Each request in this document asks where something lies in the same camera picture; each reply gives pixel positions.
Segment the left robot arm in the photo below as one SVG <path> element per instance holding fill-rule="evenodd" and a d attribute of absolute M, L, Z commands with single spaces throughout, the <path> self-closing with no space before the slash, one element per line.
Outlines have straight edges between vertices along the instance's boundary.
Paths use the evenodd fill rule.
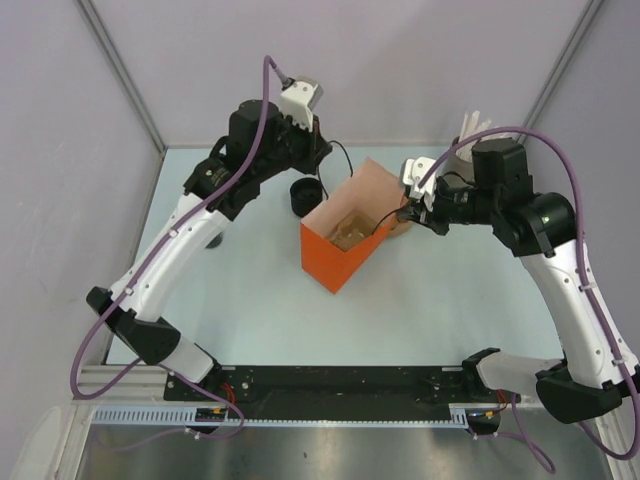
<path fill-rule="evenodd" d="M 145 364 L 182 375 L 199 399 L 214 397 L 221 387 L 216 362 L 163 318 L 168 297 L 194 258 L 258 197 L 262 183 L 288 169 L 313 174 L 331 150 L 310 105 L 287 99 L 241 103 L 227 135 L 185 181 L 143 258 L 111 287 L 92 288 L 87 304 Z"/>

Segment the orange paper bag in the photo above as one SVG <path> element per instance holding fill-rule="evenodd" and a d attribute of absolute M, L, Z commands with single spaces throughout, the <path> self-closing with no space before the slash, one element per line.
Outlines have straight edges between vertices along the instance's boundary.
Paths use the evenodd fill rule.
<path fill-rule="evenodd" d="M 328 292 L 338 293 L 387 239 L 405 203 L 398 175 L 365 158 L 300 221 L 302 269 Z"/>

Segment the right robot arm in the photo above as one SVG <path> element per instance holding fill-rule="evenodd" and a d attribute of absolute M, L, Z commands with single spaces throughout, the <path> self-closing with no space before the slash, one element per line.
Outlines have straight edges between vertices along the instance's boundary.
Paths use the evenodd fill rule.
<path fill-rule="evenodd" d="M 526 150 L 511 138 L 480 141 L 472 148 L 473 179 L 451 187 L 428 178 L 427 157 L 407 159 L 400 181 L 408 204 L 402 217 L 444 236 L 453 224 L 489 225 L 519 259 L 538 287 L 554 322 L 563 356 L 534 359 L 484 349 L 462 363 L 463 393 L 484 401 L 496 390 L 538 399 L 559 422 L 574 424 L 603 416 L 630 396 L 619 368 L 639 380 L 639 360 L 620 337 L 587 260 L 577 258 L 576 213 L 559 193 L 537 193 Z"/>

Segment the brown pulp cup carrier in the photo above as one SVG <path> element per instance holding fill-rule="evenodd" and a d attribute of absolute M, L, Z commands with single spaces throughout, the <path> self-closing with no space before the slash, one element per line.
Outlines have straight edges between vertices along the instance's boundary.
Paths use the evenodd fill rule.
<path fill-rule="evenodd" d="M 375 225 L 376 222 L 368 215 L 354 210 L 338 223 L 329 240 L 334 246 L 347 252 L 368 238 Z"/>

